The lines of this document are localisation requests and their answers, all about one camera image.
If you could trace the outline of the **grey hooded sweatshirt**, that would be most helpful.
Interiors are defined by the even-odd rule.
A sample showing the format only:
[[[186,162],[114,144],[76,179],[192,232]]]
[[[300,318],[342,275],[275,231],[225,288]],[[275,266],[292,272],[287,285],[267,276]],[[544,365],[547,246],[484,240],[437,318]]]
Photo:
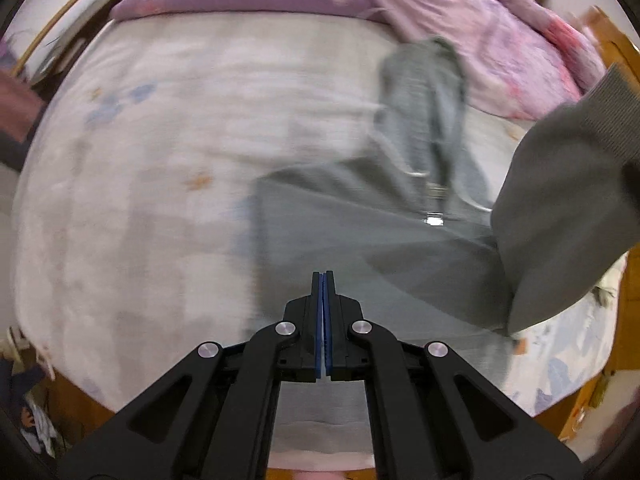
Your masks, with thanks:
[[[380,70],[356,158],[258,180],[253,229],[266,310],[314,271],[412,344],[451,344],[493,382],[515,336],[579,304],[639,239],[639,92],[611,68],[518,142],[470,110],[442,38]]]

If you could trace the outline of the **white patterned bed sheet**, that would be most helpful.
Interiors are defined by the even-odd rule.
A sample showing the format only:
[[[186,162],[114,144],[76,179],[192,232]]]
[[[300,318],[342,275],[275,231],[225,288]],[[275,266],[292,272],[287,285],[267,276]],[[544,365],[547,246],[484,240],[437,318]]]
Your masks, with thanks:
[[[296,13],[108,25],[49,103],[18,182],[14,300],[28,339],[115,415],[203,342],[231,347],[280,322],[315,273],[352,298],[334,271],[314,271],[302,294],[264,309],[256,183],[363,155],[382,62],[437,37]],[[425,344],[448,344],[534,419],[604,369],[618,310],[604,281],[625,259],[579,304],[519,332],[501,382],[448,342]],[[363,382],[326,374],[324,291],[321,305],[320,375],[280,385],[267,468],[375,467]]]

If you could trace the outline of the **pink floral quilt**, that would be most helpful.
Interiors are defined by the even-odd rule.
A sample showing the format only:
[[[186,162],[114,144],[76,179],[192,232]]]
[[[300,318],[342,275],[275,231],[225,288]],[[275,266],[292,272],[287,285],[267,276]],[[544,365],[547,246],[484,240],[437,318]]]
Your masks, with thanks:
[[[403,40],[454,46],[468,101],[483,112],[537,120],[578,101],[604,75],[591,42],[535,0],[374,0]]]

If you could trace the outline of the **wooden headboard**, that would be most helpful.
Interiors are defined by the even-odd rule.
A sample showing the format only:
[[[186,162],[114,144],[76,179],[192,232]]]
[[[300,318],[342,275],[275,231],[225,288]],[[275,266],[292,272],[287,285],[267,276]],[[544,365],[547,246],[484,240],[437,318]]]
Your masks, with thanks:
[[[639,91],[639,49],[598,6],[592,6],[574,19],[577,29],[594,45],[606,67],[615,65]]]

